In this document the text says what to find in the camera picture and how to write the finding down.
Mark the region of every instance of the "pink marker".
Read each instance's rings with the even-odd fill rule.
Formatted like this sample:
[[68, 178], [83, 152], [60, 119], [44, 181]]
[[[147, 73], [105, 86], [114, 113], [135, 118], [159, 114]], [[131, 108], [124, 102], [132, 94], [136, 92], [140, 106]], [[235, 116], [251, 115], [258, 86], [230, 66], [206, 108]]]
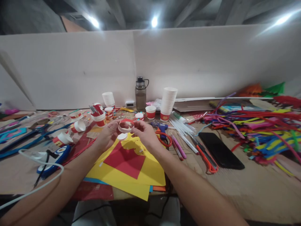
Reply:
[[176, 144], [176, 146], [177, 146], [177, 148], [179, 149], [179, 151], [180, 151], [181, 155], [183, 156], [183, 158], [186, 159], [187, 156], [186, 156], [186, 154], [184, 153], [184, 151], [183, 151], [181, 145], [179, 144], [179, 142], [177, 141], [177, 139], [175, 138], [174, 135], [172, 135], [172, 141], [173, 141], [173, 143]]

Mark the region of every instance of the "white partition board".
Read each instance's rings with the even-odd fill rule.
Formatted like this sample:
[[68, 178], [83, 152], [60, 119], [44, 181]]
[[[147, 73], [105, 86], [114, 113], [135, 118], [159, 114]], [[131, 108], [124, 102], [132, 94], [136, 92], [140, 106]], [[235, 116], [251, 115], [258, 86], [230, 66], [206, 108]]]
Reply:
[[35, 110], [35, 107], [17, 86], [14, 80], [0, 64], [0, 103], [3, 110], [17, 108], [19, 110]]
[[132, 31], [0, 36], [37, 109], [88, 108], [114, 93], [116, 106], [135, 98]]
[[134, 31], [136, 72], [150, 80], [147, 99], [161, 98], [164, 87], [178, 88], [177, 98], [221, 97], [252, 83], [270, 85], [299, 75], [301, 26], [260, 34], [266, 28]]

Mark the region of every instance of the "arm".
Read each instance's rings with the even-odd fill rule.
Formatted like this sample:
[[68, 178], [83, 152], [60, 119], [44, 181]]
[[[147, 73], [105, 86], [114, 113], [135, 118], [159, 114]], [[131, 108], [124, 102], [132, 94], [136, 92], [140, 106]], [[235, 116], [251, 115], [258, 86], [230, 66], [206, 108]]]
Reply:
[[147, 150], [160, 163], [181, 202], [198, 225], [248, 225], [214, 187], [162, 147], [150, 125], [135, 121], [132, 132], [133, 136], [139, 136]]
[[[69, 201], [99, 156], [113, 145], [120, 134], [118, 123], [119, 120], [109, 123], [90, 148], [64, 167], [59, 178], [20, 200], [0, 219], [0, 225], [46, 225]], [[55, 172], [43, 183], [57, 174]]]

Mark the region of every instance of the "forearm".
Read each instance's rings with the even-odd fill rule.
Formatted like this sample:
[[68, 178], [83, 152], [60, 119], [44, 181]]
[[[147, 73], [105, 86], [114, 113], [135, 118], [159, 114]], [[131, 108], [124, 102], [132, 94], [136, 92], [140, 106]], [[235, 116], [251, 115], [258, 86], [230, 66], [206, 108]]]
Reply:
[[247, 225], [237, 210], [205, 179], [163, 147], [152, 153], [198, 225]]
[[[97, 147], [91, 146], [68, 163], [59, 178], [20, 200], [0, 219], [0, 225], [46, 225], [69, 201], [99, 156]], [[43, 183], [54, 178], [59, 171]]]

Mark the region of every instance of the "orange scissors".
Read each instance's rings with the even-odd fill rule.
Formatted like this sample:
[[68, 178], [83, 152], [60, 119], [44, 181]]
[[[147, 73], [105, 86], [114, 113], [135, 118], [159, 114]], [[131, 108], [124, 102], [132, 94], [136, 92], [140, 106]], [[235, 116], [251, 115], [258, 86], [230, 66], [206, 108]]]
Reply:
[[214, 161], [214, 159], [211, 157], [211, 155], [206, 151], [204, 146], [201, 145], [196, 138], [194, 138], [191, 134], [188, 135], [191, 137], [198, 152], [201, 154], [205, 164], [207, 165], [208, 171], [211, 172], [212, 174], [216, 173], [219, 170], [219, 167]]
[[[172, 139], [170, 136], [168, 136], [166, 133], [161, 132], [160, 128], [158, 128], [155, 132], [156, 134], [159, 134], [160, 137], [158, 137], [158, 140], [161, 142], [161, 144], [163, 144], [165, 147], [170, 147], [172, 145]], [[169, 139], [169, 144], [164, 143], [163, 141], [165, 140], [167, 143], [167, 139]]]

